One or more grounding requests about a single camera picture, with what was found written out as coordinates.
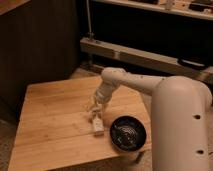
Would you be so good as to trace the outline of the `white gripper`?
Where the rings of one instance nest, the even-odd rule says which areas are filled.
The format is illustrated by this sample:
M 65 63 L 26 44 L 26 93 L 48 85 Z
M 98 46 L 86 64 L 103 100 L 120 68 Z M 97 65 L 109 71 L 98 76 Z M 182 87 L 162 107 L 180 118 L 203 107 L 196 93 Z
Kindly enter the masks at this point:
M 96 90 L 94 93 L 94 99 L 98 103 L 98 109 L 101 114 L 106 111 L 106 104 L 110 100 L 110 95 L 107 93 L 103 93 L 100 90 Z M 97 103 L 94 100 L 91 100 L 87 104 L 87 111 L 91 112 L 96 106 Z

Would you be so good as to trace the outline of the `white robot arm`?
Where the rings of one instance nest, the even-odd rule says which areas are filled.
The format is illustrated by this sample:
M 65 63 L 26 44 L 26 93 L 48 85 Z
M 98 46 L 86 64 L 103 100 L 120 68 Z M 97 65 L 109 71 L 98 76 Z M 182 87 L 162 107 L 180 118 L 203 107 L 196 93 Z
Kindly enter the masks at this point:
M 184 76 L 138 75 L 107 67 L 90 108 L 103 112 L 120 86 L 152 96 L 153 171 L 210 171 L 205 114 L 212 94 L 204 83 Z

